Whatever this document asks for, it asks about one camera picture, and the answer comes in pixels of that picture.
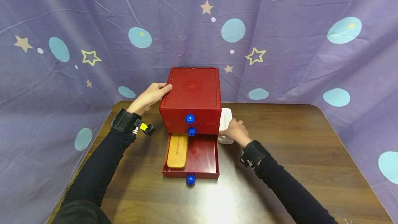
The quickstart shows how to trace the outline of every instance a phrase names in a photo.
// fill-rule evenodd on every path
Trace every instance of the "star pattern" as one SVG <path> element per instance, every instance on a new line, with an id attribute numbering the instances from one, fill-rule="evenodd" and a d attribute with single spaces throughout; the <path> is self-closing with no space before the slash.
<path id="1" fill-rule="evenodd" d="M 90 80 L 89 80 L 89 79 L 87 79 L 87 80 L 86 80 L 86 83 L 87 83 L 87 87 L 90 87 L 90 88 L 92 88 L 92 86 L 91 86 L 91 82 L 90 82 Z"/>
<path id="2" fill-rule="evenodd" d="M 208 13 L 211 15 L 211 9 L 213 8 L 213 6 L 209 5 L 209 1 L 206 0 L 205 4 L 202 4 L 201 7 L 203 8 L 203 14 Z"/>
<path id="3" fill-rule="evenodd" d="M 228 73 L 228 72 L 232 72 L 232 68 L 233 67 L 230 67 L 229 65 L 227 65 L 224 70 Z"/>
<path id="4" fill-rule="evenodd" d="M 252 56 L 256 52 L 257 54 L 260 54 L 258 59 L 253 60 Z M 249 65 L 252 65 L 255 62 L 263 62 L 263 54 L 265 54 L 265 50 L 257 50 L 256 48 L 253 48 L 252 53 L 249 54 L 248 56 L 245 56 L 246 59 L 250 61 Z"/>
<path id="5" fill-rule="evenodd" d="M 15 46 L 18 46 L 18 47 L 21 47 L 21 48 L 25 51 L 25 53 L 27 53 L 27 49 L 33 48 L 33 47 L 29 44 L 29 42 L 28 42 L 28 40 L 27 40 L 27 37 L 26 37 L 26 38 L 20 38 L 19 36 L 15 36 L 15 38 L 17 39 L 17 42 L 14 43 L 14 45 L 15 45 Z"/>
<path id="6" fill-rule="evenodd" d="M 83 63 L 88 62 L 91 66 L 94 66 L 95 62 L 102 62 L 102 60 L 98 58 L 97 52 L 95 52 L 95 51 L 88 52 L 88 51 L 82 50 L 82 54 L 83 54 Z M 91 54 L 95 57 L 95 59 L 92 61 L 87 60 L 87 55 L 91 55 Z"/>

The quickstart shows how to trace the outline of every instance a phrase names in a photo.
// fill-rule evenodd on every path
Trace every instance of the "wrist strap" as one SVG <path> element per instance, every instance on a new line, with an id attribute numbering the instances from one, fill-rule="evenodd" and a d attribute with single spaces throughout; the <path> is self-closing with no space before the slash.
<path id="1" fill-rule="evenodd" d="M 141 129 L 146 135 L 152 135 L 155 128 L 152 125 L 146 125 L 141 121 L 141 116 L 136 113 L 130 113 L 122 108 L 113 119 L 111 126 L 113 129 L 126 134 L 135 134 Z"/>
<path id="2" fill-rule="evenodd" d="M 260 162 L 266 157 L 270 156 L 270 152 L 257 140 L 251 141 L 243 149 L 243 155 L 240 158 L 245 167 L 250 166 L 253 170 L 257 169 Z"/>

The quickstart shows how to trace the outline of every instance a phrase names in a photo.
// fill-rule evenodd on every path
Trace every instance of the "white box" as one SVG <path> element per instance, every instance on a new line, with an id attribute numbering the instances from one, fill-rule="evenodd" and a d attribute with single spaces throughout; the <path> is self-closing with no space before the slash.
<path id="1" fill-rule="evenodd" d="M 228 129 L 228 125 L 232 120 L 232 111 L 230 108 L 222 108 L 221 109 L 221 119 L 220 119 L 220 128 L 219 131 L 223 131 Z M 218 136 L 218 143 L 222 144 L 232 144 L 234 141 L 225 136 Z"/>

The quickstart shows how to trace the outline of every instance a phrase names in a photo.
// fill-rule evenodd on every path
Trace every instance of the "open drawer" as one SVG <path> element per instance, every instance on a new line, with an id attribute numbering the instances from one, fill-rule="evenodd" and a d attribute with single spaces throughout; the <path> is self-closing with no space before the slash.
<path id="1" fill-rule="evenodd" d="M 163 164 L 165 177 L 187 177 L 194 175 L 196 178 L 218 179 L 217 135 L 197 134 L 188 139 L 187 163 L 185 169 L 170 169 L 167 166 L 171 134 L 168 135 L 166 155 Z"/>

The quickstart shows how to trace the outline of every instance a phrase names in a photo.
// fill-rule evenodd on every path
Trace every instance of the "blue knob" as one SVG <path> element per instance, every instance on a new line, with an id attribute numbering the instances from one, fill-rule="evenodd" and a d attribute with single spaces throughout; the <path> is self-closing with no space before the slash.
<path id="1" fill-rule="evenodd" d="M 185 122 L 186 122 L 187 124 L 193 124 L 193 123 L 195 122 L 195 116 L 193 116 L 192 114 L 188 114 L 188 115 L 185 117 Z"/>
<path id="2" fill-rule="evenodd" d="M 195 179 L 195 176 L 194 176 L 194 175 L 188 175 L 188 176 L 187 176 L 187 184 L 188 184 L 189 186 L 194 185 L 194 184 L 195 184 L 195 181 L 196 181 L 196 179 Z"/>
<path id="3" fill-rule="evenodd" d="M 189 136 L 195 135 L 196 134 L 195 127 L 189 127 L 187 133 L 188 133 Z"/>

